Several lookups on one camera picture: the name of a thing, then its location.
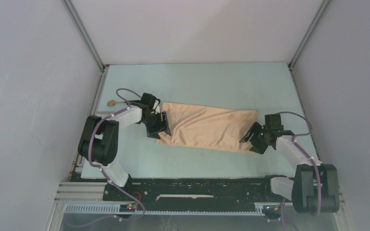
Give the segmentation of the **peach cloth napkin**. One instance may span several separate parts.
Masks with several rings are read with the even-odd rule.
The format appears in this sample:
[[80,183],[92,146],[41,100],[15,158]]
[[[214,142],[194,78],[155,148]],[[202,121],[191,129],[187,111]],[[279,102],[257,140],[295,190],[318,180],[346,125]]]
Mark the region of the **peach cloth napkin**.
[[231,110],[192,104],[162,104],[170,135],[159,133],[157,144],[251,153],[252,145],[240,142],[257,121],[255,110]]

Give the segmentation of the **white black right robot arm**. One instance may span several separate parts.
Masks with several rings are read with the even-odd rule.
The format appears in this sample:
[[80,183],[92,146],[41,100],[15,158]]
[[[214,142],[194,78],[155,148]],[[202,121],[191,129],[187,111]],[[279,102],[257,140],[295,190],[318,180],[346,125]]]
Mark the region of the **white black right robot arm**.
[[298,213],[318,216],[320,213],[336,213],[340,208],[338,171],[332,164],[324,164],[311,156],[297,141],[297,135],[282,125],[253,123],[240,143],[249,142],[250,150],[264,154],[268,147],[281,153],[294,168],[292,179],[286,176],[270,176],[270,182],[261,187],[261,195],[267,201],[279,196],[292,202]]

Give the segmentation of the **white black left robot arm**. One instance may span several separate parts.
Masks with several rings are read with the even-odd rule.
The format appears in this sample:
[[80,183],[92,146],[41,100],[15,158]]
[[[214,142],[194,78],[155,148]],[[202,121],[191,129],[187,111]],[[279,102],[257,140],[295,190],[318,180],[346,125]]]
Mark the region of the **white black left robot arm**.
[[117,158],[119,131],[141,123],[149,138],[160,139],[161,132],[171,135],[167,112],[159,105],[132,102],[104,117],[88,116],[78,145],[78,154],[99,168],[109,184],[116,185],[114,194],[124,201],[132,197],[133,187],[127,184],[130,175]]

